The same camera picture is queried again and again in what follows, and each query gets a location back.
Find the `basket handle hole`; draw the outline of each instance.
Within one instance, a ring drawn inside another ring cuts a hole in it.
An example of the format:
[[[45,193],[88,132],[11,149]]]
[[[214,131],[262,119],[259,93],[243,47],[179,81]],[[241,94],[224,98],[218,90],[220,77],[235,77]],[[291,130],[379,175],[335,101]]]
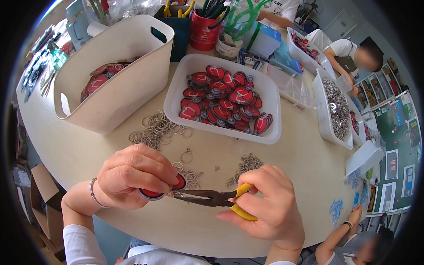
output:
[[[65,96],[65,94],[60,93],[60,101],[62,102],[62,110],[63,110],[63,112],[67,116],[71,115],[71,111],[69,109],[69,101],[68,101],[68,98]]]
[[[160,32],[159,30],[155,29],[154,27],[150,27],[150,32],[158,40],[160,40],[163,43],[166,43],[166,36],[162,32]]]

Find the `hand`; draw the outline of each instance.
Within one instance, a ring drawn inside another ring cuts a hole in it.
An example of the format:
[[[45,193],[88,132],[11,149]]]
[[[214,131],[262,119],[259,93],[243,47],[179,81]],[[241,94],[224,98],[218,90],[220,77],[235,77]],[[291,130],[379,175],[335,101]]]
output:
[[[269,13],[268,11],[261,10],[261,11],[259,12],[259,16],[258,16],[258,18],[256,18],[256,21],[261,21],[262,19],[267,18],[268,13]]]
[[[254,184],[251,194],[242,194],[234,199],[243,210],[258,217],[258,221],[248,221],[232,210],[218,213],[218,217],[227,220],[252,237],[276,240],[278,247],[296,250],[304,242],[302,217],[297,209],[293,184],[278,167],[264,165],[260,169],[242,174],[238,186],[244,183]],[[265,197],[254,194],[261,191]]]
[[[358,88],[356,87],[356,86],[354,86],[353,85],[353,80],[352,80],[352,78],[350,77],[350,74],[349,73],[345,73],[345,74],[343,74],[345,77],[346,77],[346,80],[348,81],[348,85],[350,85],[351,86],[351,88],[352,88],[352,95],[353,96],[356,96],[357,94],[358,94]]]
[[[147,204],[138,188],[168,193],[178,184],[177,171],[158,151],[144,145],[131,145],[106,160],[97,176],[100,189],[123,209]]]
[[[351,210],[351,213],[347,220],[351,222],[352,225],[355,225],[359,223],[359,219],[361,218],[361,215],[362,215],[362,206],[357,205]]]

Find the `bracelet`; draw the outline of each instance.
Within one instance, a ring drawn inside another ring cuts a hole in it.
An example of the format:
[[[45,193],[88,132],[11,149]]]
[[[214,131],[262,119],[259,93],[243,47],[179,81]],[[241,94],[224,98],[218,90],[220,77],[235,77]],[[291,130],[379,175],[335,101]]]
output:
[[[91,181],[90,181],[90,186],[89,186],[89,190],[90,190],[90,194],[91,194],[91,197],[93,198],[93,200],[100,206],[100,207],[102,207],[102,208],[105,208],[105,209],[107,209],[107,208],[110,208],[110,206],[104,206],[104,205],[102,205],[97,199],[96,199],[96,196],[94,195],[94,193],[93,193],[93,184],[94,184],[94,181],[97,179],[97,177],[95,177],[95,178],[92,178],[91,179]]]
[[[352,226],[353,226],[353,225],[352,225],[352,223],[351,223],[351,222],[346,221],[346,222],[344,222],[342,225],[344,225],[344,224],[349,225],[349,227],[350,227],[350,228],[349,228],[349,230],[350,230],[350,229],[352,229]]]

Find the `bulletin board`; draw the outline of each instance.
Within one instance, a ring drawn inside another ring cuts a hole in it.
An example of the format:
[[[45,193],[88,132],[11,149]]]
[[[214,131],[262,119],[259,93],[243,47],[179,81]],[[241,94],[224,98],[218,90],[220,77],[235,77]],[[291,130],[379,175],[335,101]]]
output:
[[[386,143],[373,212],[410,206],[417,181],[415,175],[418,176],[420,170],[422,142],[420,124],[409,91],[399,94],[373,113]]]

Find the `red cup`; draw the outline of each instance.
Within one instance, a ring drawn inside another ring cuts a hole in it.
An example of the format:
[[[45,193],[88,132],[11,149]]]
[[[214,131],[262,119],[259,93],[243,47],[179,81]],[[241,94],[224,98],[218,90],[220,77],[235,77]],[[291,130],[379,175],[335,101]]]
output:
[[[222,24],[213,29],[208,29],[208,26],[215,25],[217,21],[201,17],[196,14],[196,11],[193,12],[190,21],[190,45],[196,50],[213,50],[218,41]]]

